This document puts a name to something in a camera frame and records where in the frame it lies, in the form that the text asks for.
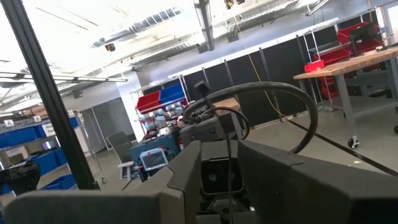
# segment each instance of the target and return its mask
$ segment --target gray door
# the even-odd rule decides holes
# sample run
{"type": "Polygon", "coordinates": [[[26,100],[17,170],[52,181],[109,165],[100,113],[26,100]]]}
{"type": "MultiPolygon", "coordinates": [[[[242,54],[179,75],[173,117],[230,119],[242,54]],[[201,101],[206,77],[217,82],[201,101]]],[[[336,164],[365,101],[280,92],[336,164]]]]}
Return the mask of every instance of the gray door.
{"type": "Polygon", "coordinates": [[[123,131],[130,140],[135,140],[134,131],[121,98],[95,106],[93,110],[105,138],[123,131]]]}
{"type": "Polygon", "coordinates": [[[100,127],[97,125],[97,122],[95,120],[93,110],[88,109],[85,111],[81,111],[80,113],[83,115],[88,140],[91,143],[93,151],[98,152],[104,149],[106,147],[104,138],[101,134],[100,127]]]}

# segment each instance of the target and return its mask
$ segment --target monitor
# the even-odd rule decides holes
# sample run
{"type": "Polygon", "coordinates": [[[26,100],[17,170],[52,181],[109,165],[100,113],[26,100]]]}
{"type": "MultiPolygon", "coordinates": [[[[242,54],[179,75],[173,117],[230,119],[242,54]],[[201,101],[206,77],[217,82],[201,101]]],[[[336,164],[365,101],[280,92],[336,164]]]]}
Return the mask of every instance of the monitor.
{"type": "Polygon", "coordinates": [[[142,161],[145,171],[161,168],[169,163],[162,148],[145,151],[141,153],[139,158],[142,161]]]}

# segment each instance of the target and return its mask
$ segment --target black metal frame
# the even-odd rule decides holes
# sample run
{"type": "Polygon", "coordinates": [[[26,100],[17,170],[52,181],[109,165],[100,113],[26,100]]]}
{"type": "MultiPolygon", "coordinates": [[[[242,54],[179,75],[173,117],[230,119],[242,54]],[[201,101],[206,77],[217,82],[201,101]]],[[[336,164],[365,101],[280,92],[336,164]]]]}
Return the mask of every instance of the black metal frame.
{"type": "MultiPolygon", "coordinates": [[[[271,76],[269,75],[269,70],[268,70],[266,58],[265,58],[265,56],[264,56],[264,52],[262,51],[261,47],[259,48],[259,52],[260,52],[260,57],[261,57],[262,66],[263,66],[264,71],[265,71],[265,73],[266,73],[267,79],[268,79],[269,82],[271,82],[271,76]]],[[[272,95],[272,100],[273,100],[274,102],[273,102],[273,103],[270,102],[270,103],[272,103],[273,105],[275,105],[276,109],[278,110],[277,112],[278,112],[279,121],[280,121],[280,122],[283,122],[283,121],[282,121],[282,115],[280,114],[280,108],[279,108],[278,100],[277,100],[276,93],[275,93],[274,90],[271,91],[271,95],[272,95]]]]}
{"type": "Polygon", "coordinates": [[[21,0],[0,0],[79,189],[99,189],[21,0]]]}

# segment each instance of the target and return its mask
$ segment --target wooden workbench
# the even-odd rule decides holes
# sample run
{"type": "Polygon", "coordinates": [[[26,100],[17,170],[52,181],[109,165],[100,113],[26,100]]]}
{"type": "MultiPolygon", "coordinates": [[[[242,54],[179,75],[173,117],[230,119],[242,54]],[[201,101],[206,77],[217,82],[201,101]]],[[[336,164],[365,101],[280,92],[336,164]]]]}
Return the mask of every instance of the wooden workbench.
{"type": "MultiPolygon", "coordinates": [[[[239,110],[241,108],[239,103],[236,101],[235,98],[229,98],[229,99],[226,99],[226,100],[222,100],[222,101],[213,103],[213,105],[215,107],[217,107],[217,106],[225,106],[225,107],[228,107],[228,108],[231,108],[231,109],[234,109],[234,110],[239,110]]],[[[216,111],[216,113],[219,114],[219,115],[221,115],[223,113],[226,113],[226,112],[229,112],[229,111],[221,111],[221,110],[220,111],[216,111]]]]}
{"type": "Polygon", "coordinates": [[[319,69],[317,71],[296,75],[294,76],[294,79],[299,80],[304,78],[342,75],[344,73],[368,67],[394,57],[398,57],[398,47],[383,50],[381,52],[373,50],[371,52],[366,52],[364,55],[353,57],[343,62],[337,62],[333,65],[328,65],[325,68],[319,69]]]}
{"type": "Polygon", "coordinates": [[[398,57],[398,47],[389,48],[377,52],[373,50],[366,52],[364,55],[350,58],[342,62],[328,65],[323,69],[314,72],[303,73],[294,76],[298,80],[302,90],[306,91],[304,81],[309,78],[317,77],[334,77],[337,84],[339,97],[329,99],[330,105],[322,102],[325,106],[333,109],[343,110],[346,116],[348,127],[351,131],[351,138],[348,146],[356,148],[359,145],[358,137],[355,129],[355,119],[369,114],[377,113],[383,110],[396,109],[398,112],[398,65],[396,58],[398,57]],[[376,63],[385,62],[388,74],[388,85],[390,86],[393,99],[388,98],[370,98],[368,96],[349,96],[344,74],[355,70],[374,65],[376,63]]]}

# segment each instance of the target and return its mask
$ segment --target white pillar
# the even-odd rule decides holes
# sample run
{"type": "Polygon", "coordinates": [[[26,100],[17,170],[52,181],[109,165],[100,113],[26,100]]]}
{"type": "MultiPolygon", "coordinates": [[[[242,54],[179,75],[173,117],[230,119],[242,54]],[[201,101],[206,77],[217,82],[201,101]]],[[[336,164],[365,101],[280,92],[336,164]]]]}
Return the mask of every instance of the white pillar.
{"type": "Polygon", "coordinates": [[[124,75],[129,79],[129,81],[123,83],[117,82],[116,85],[118,86],[120,97],[123,101],[127,115],[129,116],[132,130],[136,135],[137,141],[141,141],[145,133],[142,130],[141,123],[138,121],[139,115],[136,112],[138,94],[131,94],[132,91],[140,89],[141,85],[137,78],[136,72],[131,72],[124,75]]]}

